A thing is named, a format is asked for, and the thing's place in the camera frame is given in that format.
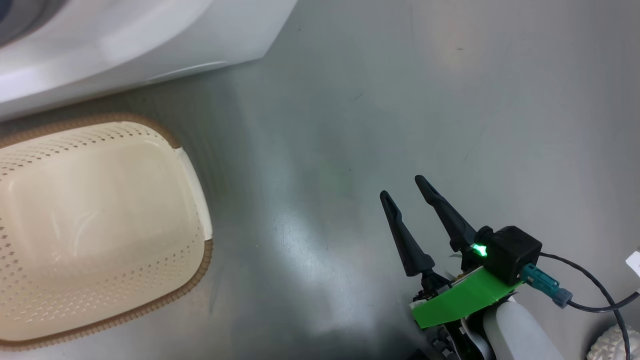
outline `white plastic surface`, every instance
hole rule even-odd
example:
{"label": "white plastic surface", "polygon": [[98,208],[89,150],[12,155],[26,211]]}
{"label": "white plastic surface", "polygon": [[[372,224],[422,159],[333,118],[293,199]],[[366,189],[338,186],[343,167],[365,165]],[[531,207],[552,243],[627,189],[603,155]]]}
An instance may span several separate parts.
{"label": "white plastic surface", "polygon": [[296,0],[69,0],[0,48],[0,120],[264,56]]}
{"label": "white plastic surface", "polygon": [[635,271],[636,274],[640,276],[640,252],[634,251],[634,253],[631,254],[631,256],[629,256],[627,260],[625,260],[625,262],[631,268],[631,270]]}
{"label": "white plastic surface", "polygon": [[497,360],[563,360],[536,319],[517,302],[487,309],[483,325]]}

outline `green led light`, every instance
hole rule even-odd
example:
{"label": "green led light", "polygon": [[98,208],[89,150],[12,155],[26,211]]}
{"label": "green led light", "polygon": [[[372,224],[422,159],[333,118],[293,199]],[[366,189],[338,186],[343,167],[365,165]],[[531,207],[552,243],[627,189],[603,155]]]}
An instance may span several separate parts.
{"label": "green led light", "polygon": [[486,258],[486,246],[474,244],[473,248],[476,251],[476,253],[478,253],[478,255],[482,256],[483,258]]}

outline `green tape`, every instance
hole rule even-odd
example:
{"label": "green tape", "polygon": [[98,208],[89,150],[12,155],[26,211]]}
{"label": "green tape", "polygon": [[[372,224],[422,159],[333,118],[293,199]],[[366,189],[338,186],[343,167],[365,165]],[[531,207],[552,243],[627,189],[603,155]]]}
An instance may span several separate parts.
{"label": "green tape", "polygon": [[496,303],[521,284],[508,286],[480,268],[453,288],[416,306],[413,317],[421,329],[461,319]]}

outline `cable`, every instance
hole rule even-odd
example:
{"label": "cable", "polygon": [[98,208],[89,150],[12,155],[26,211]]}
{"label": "cable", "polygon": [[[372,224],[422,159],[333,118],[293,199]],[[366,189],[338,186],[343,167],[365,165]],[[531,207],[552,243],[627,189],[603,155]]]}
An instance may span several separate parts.
{"label": "cable", "polygon": [[628,303],[632,302],[633,300],[637,299],[638,296],[640,296],[640,294],[633,293],[629,296],[627,296],[627,298],[625,300],[622,300],[621,302],[611,305],[611,306],[607,306],[607,307],[589,307],[589,306],[584,306],[584,305],[580,305],[580,304],[576,304],[573,301],[569,300],[567,302],[567,305],[574,307],[575,309],[578,310],[582,310],[582,311],[587,311],[588,313],[607,313],[609,311],[612,310],[617,310],[625,305],[627,305]]}
{"label": "cable", "polygon": [[[545,258],[550,258],[550,259],[555,259],[558,261],[562,261],[563,263],[569,265],[570,267],[582,272],[586,277],[589,278],[589,280],[591,280],[593,282],[593,284],[595,284],[595,286],[598,286],[598,289],[600,289],[600,292],[602,292],[602,295],[604,295],[604,297],[607,299],[607,302],[609,303],[609,305],[614,306],[616,304],[615,301],[613,301],[613,298],[611,297],[611,295],[609,294],[609,292],[607,291],[607,289],[604,288],[604,286],[602,285],[602,283],[596,279],[595,276],[591,275],[590,272],[588,272],[585,268],[583,268],[582,266],[569,261],[565,258],[561,258],[557,255],[551,255],[551,254],[546,254],[544,252],[540,253],[540,256],[544,256]],[[613,314],[616,315],[616,320],[618,321],[618,326],[620,327],[620,331],[622,332],[622,340],[625,343],[625,359],[626,360],[631,360],[631,349],[630,349],[630,345],[629,345],[629,333],[627,332],[627,326],[625,325],[625,321],[624,319],[622,319],[622,315],[620,314],[620,310],[615,309],[613,311]]]}

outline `white textured object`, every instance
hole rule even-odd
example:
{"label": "white textured object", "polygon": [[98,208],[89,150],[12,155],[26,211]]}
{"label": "white textured object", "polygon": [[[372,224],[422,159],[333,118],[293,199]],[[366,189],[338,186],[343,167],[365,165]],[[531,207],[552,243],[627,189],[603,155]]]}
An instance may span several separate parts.
{"label": "white textured object", "polygon": [[0,340],[71,331],[190,282],[211,221],[176,146],[120,121],[0,149]]}
{"label": "white textured object", "polygon": [[[629,326],[627,326],[627,332],[631,358],[638,359],[640,358],[640,334]],[[587,360],[624,360],[625,355],[625,343],[622,340],[620,327],[613,325],[591,346]]]}

